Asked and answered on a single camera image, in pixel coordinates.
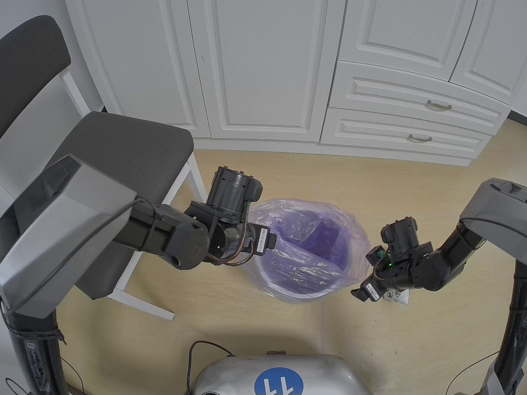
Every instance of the chair seat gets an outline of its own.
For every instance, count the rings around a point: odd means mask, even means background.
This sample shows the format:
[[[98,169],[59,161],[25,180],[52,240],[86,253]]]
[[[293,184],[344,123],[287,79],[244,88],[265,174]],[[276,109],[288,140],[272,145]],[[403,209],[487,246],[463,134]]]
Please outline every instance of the chair seat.
[[[193,150],[186,129],[94,111],[75,126],[48,165],[71,154],[160,204]],[[111,294],[132,254],[132,249],[110,243],[77,287],[92,299]]]

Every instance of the logo on robot arm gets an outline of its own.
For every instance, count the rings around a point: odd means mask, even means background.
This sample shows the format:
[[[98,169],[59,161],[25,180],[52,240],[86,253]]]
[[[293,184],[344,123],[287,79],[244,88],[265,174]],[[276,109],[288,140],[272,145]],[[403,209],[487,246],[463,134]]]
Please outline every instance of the logo on robot arm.
[[[275,367],[262,372],[254,383],[256,395],[302,395],[304,382],[291,369]]]

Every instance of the light wood floor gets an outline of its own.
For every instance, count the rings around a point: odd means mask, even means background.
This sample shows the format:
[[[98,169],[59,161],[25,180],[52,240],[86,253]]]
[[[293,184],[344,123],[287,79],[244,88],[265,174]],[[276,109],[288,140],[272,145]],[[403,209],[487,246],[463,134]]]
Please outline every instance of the light wood floor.
[[[355,214],[373,246],[381,242],[381,227],[412,215],[420,241],[438,247],[480,182],[499,177],[527,184],[526,154],[527,128],[507,120],[469,167],[261,152],[196,151],[195,156],[206,187],[216,168],[227,165],[262,182],[262,201],[322,201]],[[173,205],[184,209],[190,200],[185,185]],[[499,349],[513,270],[513,258],[487,243],[449,286],[440,292],[413,290],[408,306],[361,303],[349,289],[323,301],[287,304],[259,293],[240,268],[203,264],[182,272],[146,254],[127,291],[171,310],[174,321],[110,299],[91,301],[74,288],[58,308],[68,342],[61,349],[92,395],[182,395],[188,348],[197,339],[241,356],[267,350],[336,354],[360,371],[375,394],[442,395],[459,371]],[[197,347],[194,376],[222,356],[214,347]],[[449,394],[477,392],[491,361],[463,373]],[[69,382],[76,383],[64,367]],[[526,388],[524,381],[518,395]]]

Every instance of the chair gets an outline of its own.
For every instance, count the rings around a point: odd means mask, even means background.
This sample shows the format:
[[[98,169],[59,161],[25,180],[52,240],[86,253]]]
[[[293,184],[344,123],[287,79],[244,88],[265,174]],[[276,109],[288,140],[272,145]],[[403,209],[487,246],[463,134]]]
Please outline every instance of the chair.
[[[188,179],[194,196],[207,200],[188,130],[111,113],[89,111],[68,66],[62,32],[50,16],[37,16],[0,39],[0,136],[29,102],[59,76],[81,120],[48,165],[72,154],[119,180],[154,204],[170,203]],[[174,314],[124,292],[141,257],[110,243],[76,283],[92,299],[109,297],[172,320]]]

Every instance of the trash bin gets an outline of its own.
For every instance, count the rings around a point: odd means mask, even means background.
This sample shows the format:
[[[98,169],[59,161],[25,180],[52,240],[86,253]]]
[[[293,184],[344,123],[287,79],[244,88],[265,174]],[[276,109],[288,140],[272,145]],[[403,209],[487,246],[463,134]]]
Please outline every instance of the trash bin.
[[[368,236],[352,214],[334,205],[274,199],[252,207],[249,221],[277,234],[274,250],[243,266],[271,297],[314,301],[366,278]]]

